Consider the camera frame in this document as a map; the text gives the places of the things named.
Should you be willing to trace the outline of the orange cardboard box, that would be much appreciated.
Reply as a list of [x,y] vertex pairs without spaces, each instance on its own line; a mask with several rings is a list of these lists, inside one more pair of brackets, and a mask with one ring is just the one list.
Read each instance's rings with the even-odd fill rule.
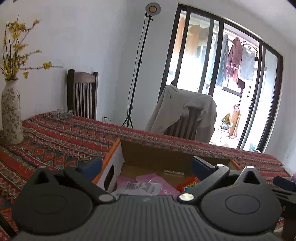
[[93,183],[109,193],[126,183],[160,183],[159,195],[177,197],[190,178],[193,154],[143,146],[117,139],[103,158]]

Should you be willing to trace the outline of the pink snack packet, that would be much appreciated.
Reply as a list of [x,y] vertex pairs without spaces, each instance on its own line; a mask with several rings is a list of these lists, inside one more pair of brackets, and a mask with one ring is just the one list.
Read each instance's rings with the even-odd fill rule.
[[180,192],[168,184],[164,178],[155,173],[127,178],[118,176],[116,178],[116,189],[113,196],[138,195],[138,196],[172,196],[176,199]]

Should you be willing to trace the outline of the purple tissue pack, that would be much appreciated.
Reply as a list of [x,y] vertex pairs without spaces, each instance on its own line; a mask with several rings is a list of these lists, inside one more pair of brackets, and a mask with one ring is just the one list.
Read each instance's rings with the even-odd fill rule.
[[290,179],[293,183],[296,183],[296,172],[293,173],[291,179]]

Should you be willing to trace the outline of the hanging pink shirt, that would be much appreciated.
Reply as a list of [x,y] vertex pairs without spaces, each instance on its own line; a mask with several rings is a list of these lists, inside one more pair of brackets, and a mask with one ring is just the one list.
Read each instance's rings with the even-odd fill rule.
[[237,83],[238,81],[238,70],[240,63],[242,61],[243,47],[241,45],[240,39],[236,37],[232,42],[232,47],[228,54],[226,63],[226,75],[229,78],[233,78],[233,81]]

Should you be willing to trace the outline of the dark wooden chair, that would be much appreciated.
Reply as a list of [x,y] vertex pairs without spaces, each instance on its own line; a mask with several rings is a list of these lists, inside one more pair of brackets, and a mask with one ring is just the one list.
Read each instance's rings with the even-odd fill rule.
[[67,72],[67,110],[75,116],[95,120],[99,73]]

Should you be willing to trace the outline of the floral ceramic vase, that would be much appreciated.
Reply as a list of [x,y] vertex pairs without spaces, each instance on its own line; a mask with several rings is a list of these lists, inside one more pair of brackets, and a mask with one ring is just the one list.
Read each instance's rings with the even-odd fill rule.
[[6,86],[1,94],[3,135],[8,145],[17,145],[23,141],[21,103],[17,81],[18,78],[5,80]]

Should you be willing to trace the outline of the patterned red tablecloth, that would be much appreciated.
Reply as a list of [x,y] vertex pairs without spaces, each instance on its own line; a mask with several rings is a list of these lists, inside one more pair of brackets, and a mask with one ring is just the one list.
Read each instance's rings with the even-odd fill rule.
[[[282,208],[271,188],[283,167],[272,156],[78,116],[58,121],[44,113],[22,126],[26,138],[20,144],[1,140],[1,191],[13,202],[17,228],[2,225],[13,240],[278,240],[274,230]],[[213,166],[224,164],[230,173],[197,204],[167,195],[118,195],[113,203],[93,203],[70,187],[64,168],[103,160],[118,138],[193,154]],[[284,219],[283,237],[294,234],[295,220]]]

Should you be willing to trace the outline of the yellow flower branches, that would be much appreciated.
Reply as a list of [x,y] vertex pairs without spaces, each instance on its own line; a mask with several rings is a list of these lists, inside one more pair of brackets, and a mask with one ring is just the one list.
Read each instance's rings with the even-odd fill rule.
[[36,25],[40,23],[40,20],[33,21],[31,26],[26,26],[25,23],[20,23],[18,19],[13,22],[7,22],[4,29],[3,48],[2,48],[2,60],[1,74],[6,81],[12,81],[17,79],[19,71],[23,72],[23,77],[28,78],[30,70],[49,70],[51,68],[59,68],[52,62],[44,62],[37,67],[27,67],[26,64],[29,61],[29,57],[36,54],[41,54],[42,51],[36,49],[31,52],[25,52],[28,44],[25,42],[27,36]]

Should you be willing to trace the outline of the red cartoon snack bag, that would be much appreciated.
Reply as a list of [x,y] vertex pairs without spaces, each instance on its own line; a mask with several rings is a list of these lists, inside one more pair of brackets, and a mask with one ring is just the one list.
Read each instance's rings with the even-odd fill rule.
[[176,190],[180,193],[184,193],[195,187],[198,183],[200,183],[200,180],[197,177],[190,177],[185,182],[179,184]]

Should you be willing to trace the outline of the hanging grey blue shirt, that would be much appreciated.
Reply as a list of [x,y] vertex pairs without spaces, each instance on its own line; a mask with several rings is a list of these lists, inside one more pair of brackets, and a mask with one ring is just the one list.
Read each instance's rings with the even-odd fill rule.
[[255,65],[255,53],[248,52],[243,47],[242,61],[239,68],[239,77],[245,80],[253,80]]

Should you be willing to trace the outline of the chair with beige jacket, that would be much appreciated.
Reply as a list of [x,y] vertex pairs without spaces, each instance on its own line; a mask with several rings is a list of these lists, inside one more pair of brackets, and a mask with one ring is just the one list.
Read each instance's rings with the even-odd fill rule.
[[210,95],[167,85],[145,130],[209,143],[215,131],[216,108]]

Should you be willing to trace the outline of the hanging blue garment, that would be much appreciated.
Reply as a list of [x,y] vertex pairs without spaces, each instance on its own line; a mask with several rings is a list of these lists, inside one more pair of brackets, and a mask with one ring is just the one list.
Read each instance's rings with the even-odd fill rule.
[[223,80],[226,78],[226,66],[227,66],[227,58],[229,53],[229,45],[228,45],[228,35],[223,35],[222,40],[222,49],[221,49],[221,56],[220,56],[220,62],[219,62],[219,68],[216,78],[216,86],[221,87]]

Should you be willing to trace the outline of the black framed sliding door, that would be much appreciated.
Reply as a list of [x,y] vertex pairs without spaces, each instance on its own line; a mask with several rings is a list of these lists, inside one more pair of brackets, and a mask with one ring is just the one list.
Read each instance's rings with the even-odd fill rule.
[[[253,80],[239,77],[216,86],[223,35],[240,39],[255,53]],[[217,105],[211,144],[245,151],[264,152],[272,132],[283,72],[283,56],[263,40],[220,16],[178,4],[161,88],[208,94]]]

